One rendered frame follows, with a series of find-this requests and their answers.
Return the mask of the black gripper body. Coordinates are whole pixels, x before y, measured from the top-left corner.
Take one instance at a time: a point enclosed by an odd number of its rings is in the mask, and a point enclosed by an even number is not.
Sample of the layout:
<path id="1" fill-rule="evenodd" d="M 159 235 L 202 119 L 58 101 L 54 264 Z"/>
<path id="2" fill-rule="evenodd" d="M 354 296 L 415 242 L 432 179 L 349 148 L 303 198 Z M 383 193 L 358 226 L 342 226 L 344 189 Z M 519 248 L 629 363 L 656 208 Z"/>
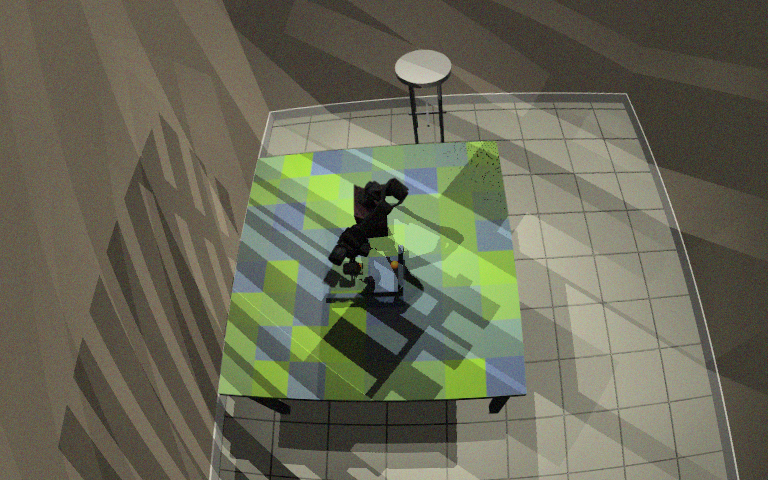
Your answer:
<path id="1" fill-rule="evenodd" d="M 354 275 L 359 273 L 359 265 L 355 261 L 355 256 L 353 254 L 349 253 L 346 255 L 347 259 L 349 259 L 349 263 L 343 264 L 343 274 L 344 275 Z"/>

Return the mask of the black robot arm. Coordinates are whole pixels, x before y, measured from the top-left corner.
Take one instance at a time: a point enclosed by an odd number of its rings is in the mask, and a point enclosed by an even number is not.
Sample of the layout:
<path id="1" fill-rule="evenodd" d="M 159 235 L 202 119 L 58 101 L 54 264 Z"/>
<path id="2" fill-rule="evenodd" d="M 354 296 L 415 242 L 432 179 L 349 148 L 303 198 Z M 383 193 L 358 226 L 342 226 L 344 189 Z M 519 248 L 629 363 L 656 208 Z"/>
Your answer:
<path id="1" fill-rule="evenodd" d="M 369 180 L 363 190 L 364 192 L 359 191 L 358 203 L 367 208 L 370 208 L 374 200 L 379 203 L 362 222 L 354 224 L 351 228 L 347 227 L 340 235 L 337 241 L 338 245 L 335 245 L 328 257 L 328 260 L 334 265 L 340 266 L 348 252 L 355 257 L 357 255 L 367 257 L 370 251 L 370 242 L 368 242 L 368 238 L 365 238 L 366 234 L 395 206 L 402 204 L 409 193 L 409 188 L 396 178 L 389 179 L 386 184 Z M 399 201 L 391 206 L 385 201 L 386 196 L 393 196 Z"/>

